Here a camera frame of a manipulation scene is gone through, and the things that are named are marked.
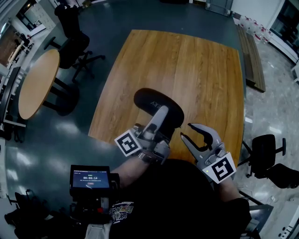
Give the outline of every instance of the wooden bench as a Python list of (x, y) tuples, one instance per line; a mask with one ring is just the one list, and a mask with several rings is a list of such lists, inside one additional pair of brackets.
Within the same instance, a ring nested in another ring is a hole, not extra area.
[(244, 55), (246, 85), (260, 92), (265, 92), (266, 86), (263, 77), (263, 68), (253, 36), (246, 33), (240, 26), (236, 27)]

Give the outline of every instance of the desk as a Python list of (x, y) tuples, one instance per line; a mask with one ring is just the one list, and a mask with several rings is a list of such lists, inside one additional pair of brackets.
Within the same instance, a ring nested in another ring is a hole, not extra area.
[(89, 136), (114, 144), (135, 123), (150, 116), (133, 97), (148, 87), (176, 101), (185, 120), (170, 143), (170, 158), (194, 162), (180, 132), (203, 146), (203, 137), (187, 124), (214, 128), (232, 154), (235, 165), (243, 135), (243, 82), (238, 51), (188, 35), (132, 30), (111, 69), (89, 130)]
[[(59, 52), (52, 49), (40, 56), (28, 72), (19, 97), (19, 113), (23, 119), (31, 118), (41, 105), (56, 110), (62, 115), (69, 114), (75, 108), (78, 101), (78, 88), (70, 87), (56, 78), (59, 63)], [(64, 91), (52, 86), (54, 82)], [(49, 92), (56, 94), (65, 104), (61, 106), (59, 104), (61, 101), (59, 103), (56, 101), (56, 104), (45, 101)]]
[(21, 43), (20, 45), (18, 45), (18, 47), (14, 50), (14, 52), (10, 55), (8, 62), (11, 63), (14, 61), (16, 55), (18, 54), (18, 52), (21, 50), (21, 47), (23, 46), (23, 43)]
[(0, 104), (0, 122), (1, 123), (9, 123), (9, 124), (13, 124), (13, 125), (21, 126), (21, 127), (26, 127), (25, 124), (20, 124), (18, 122), (13, 122), (13, 121), (6, 119), (6, 113), (7, 113), (7, 108), (9, 105), (9, 100), (11, 98), (11, 95), (14, 92), (14, 85), (15, 85), (15, 82), (19, 75), (20, 69), (21, 69), (20, 67), (13, 68), (13, 70), (9, 76), (7, 85), (6, 85), (3, 95), (2, 95), (1, 104)]

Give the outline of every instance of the black office chair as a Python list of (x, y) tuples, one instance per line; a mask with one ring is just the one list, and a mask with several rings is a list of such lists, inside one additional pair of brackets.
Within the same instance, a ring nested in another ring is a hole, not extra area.
[(282, 152), (282, 155), (285, 155), (285, 138), (282, 141), (282, 147), (276, 149), (275, 136), (272, 134), (262, 135), (252, 140), (252, 150), (243, 141), (250, 157), (239, 163), (238, 166), (249, 162), (251, 169), (250, 174), (247, 174), (246, 177), (249, 178), (254, 173), (256, 178), (269, 178), (279, 188), (296, 188), (299, 185), (299, 172), (280, 163), (274, 165), (277, 153)]
[(71, 66), (77, 68), (72, 82), (77, 82), (76, 77), (82, 68), (85, 68), (91, 77), (94, 78), (94, 74), (87, 67), (87, 64), (99, 58), (104, 60), (105, 56), (99, 55), (87, 59), (88, 55), (92, 54), (92, 51), (84, 52), (89, 45), (89, 37), (80, 31), (77, 7), (61, 4), (55, 8), (55, 15), (58, 16), (64, 29), (64, 34), (68, 39), (60, 46), (54, 42), (55, 37), (52, 37), (44, 49), (47, 49), (49, 45), (58, 48), (60, 54), (60, 68), (68, 69)]
[(239, 163), (238, 166), (249, 161), (251, 169), (250, 174), (247, 174), (246, 176), (251, 177), (252, 173), (254, 173), (257, 178), (263, 178), (266, 170), (275, 164), (275, 154), (282, 151), (282, 155), (285, 155), (286, 149), (285, 138), (283, 138), (283, 146), (276, 149), (275, 136), (272, 134), (254, 138), (252, 140), (252, 150), (244, 141), (243, 145), (250, 154), (250, 157)]
[(294, 189), (299, 185), (299, 172), (278, 163), (266, 171), (266, 177), (281, 189)]
[(141, 88), (134, 95), (135, 105), (146, 113), (154, 116), (158, 109), (165, 105), (168, 107), (168, 113), (159, 129), (168, 140), (176, 128), (181, 127), (184, 121), (184, 112), (181, 107), (171, 98), (150, 88)]
[(30, 40), (27, 39), (23, 33), (20, 35), (20, 38), (24, 41), (24, 46), (27, 47), (28, 49), (31, 49), (32, 46), (34, 45), (34, 43), (30, 44)]

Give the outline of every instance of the screen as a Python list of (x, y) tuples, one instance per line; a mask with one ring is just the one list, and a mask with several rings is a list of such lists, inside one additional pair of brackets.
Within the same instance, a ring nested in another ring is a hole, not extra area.
[(109, 188), (107, 171), (74, 170), (74, 188), (102, 189)]

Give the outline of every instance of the tiled floor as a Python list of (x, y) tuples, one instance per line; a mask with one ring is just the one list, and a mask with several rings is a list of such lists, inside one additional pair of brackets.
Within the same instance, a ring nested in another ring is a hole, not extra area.
[[(276, 163), (299, 170), (299, 85), (293, 82), (290, 71), (294, 65), (270, 45), (260, 43), (257, 48), (263, 65), (266, 92), (260, 93), (247, 87), (244, 140), (251, 147), (253, 138), (274, 134), (276, 148), (279, 148), (282, 146), (282, 138), (286, 138), (286, 155), (282, 156), (282, 153), (278, 153)], [(243, 146), (242, 158), (246, 158), (247, 155)], [(264, 204), (274, 206), (261, 232), (263, 237), (271, 229), (284, 202), (291, 197), (299, 197), (299, 188), (280, 189), (269, 179), (257, 179), (254, 176), (247, 178), (247, 173), (249, 173), (248, 164), (238, 168), (234, 179), (238, 188), (244, 188), (245, 193)]]

